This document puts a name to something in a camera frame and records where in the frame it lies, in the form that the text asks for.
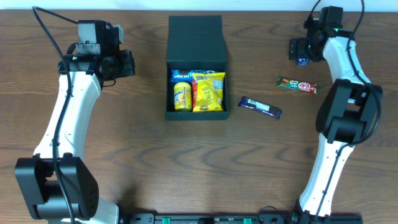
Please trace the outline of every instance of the wood grain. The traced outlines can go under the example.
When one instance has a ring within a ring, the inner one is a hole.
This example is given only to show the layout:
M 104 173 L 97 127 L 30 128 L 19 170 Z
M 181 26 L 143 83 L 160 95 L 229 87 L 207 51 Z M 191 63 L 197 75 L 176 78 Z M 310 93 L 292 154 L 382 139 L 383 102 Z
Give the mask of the wood grain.
M 137 75 L 105 89 L 95 105 L 85 162 L 100 195 L 132 212 L 291 210 L 318 147 L 317 111 L 331 87 L 326 62 L 296 67 L 289 39 L 305 36 L 307 12 L 58 11 L 71 19 L 121 24 Z M 221 14 L 229 54 L 227 121 L 166 122 L 165 54 L 169 15 Z M 352 29 L 358 13 L 345 13 Z M 33 221 L 14 177 L 48 125 L 58 92 L 59 58 L 31 11 L 0 11 L 0 223 Z M 42 16 L 61 49 L 73 24 Z M 333 199 L 334 212 L 361 212 L 365 223 L 395 223 L 398 194 L 398 14 L 367 13 L 357 38 L 361 66 L 384 90 L 378 132 L 356 147 Z M 276 87 L 279 75 L 322 86 L 319 95 Z M 280 121 L 244 108 L 240 97 L 283 109 Z

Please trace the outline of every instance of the purple candy bar wrapper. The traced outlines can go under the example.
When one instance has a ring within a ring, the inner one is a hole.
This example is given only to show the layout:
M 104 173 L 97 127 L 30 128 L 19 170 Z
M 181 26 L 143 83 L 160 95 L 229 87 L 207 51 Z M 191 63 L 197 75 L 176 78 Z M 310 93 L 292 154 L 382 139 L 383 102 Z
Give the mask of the purple candy bar wrapper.
M 279 119 L 282 115 L 281 109 L 276 108 L 275 106 L 270 106 L 265 103 L 258 102 L 245 96 L 242 97 L 242 100 L 238 106 L 244 106 L 246 108 L 267 114 L 271 117 L 274 117 L 275 119 Z

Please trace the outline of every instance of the yellow snack bag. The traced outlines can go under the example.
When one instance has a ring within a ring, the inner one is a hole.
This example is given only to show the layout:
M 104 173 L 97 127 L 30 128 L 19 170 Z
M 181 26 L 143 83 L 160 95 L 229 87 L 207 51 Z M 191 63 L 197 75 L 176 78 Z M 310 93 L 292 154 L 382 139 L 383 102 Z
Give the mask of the yellow snack bag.
M 193 74 L 193 112 L 224 111 L 224 76 L 225 72 Z

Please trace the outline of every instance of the chocolate bar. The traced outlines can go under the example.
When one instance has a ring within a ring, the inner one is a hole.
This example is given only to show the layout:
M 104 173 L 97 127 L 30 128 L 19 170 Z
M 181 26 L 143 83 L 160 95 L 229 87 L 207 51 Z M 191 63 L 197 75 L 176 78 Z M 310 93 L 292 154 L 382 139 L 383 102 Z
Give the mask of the chocolate bar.
M 265 103 L 258 102 L 256 100 L 250 99 L 248 97 L 243 96 L 241 102 L 239 103 L 238 106 L 244 106 L 246 108 L 267 114 L 271 117 L 274 117 L 276 119 L 279 119 L 280 116 L 282 115 L 282 110 L 275 107 L 275 106 L 270 106 Z
M 307 91 L 310 93 L 318 93 L 319 91 L 319 86 L 318 84 L 312 84 L 312 83 L 307 83 L 307 82 L 301 82 L 298 80 L 292 80 L 289 78 L 284 78 L 282 76 L 279 76 L 279 80 L 277 82 L 277 85 L 280 87 L 284 88 L 290 88 L 293 90 L 303 90 Z
M 304 66 L 304 65 L 308 65 L 310 63 L 310 60 L 307 58 L 298 58 L 296 59 L 296 64 L 298 66 Z

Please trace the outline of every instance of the open box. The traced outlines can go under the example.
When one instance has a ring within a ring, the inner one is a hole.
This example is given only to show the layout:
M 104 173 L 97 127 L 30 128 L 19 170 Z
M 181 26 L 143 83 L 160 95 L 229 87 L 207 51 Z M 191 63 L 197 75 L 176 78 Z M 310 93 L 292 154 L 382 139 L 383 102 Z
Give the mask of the open box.
M 226 48 L 221 16 L 170 16 L 167 43 L 166 120 L 228 119 Z M 223 109 L 217 112 L 176 112 L 171 70 L 214 70 L 225 72 Z

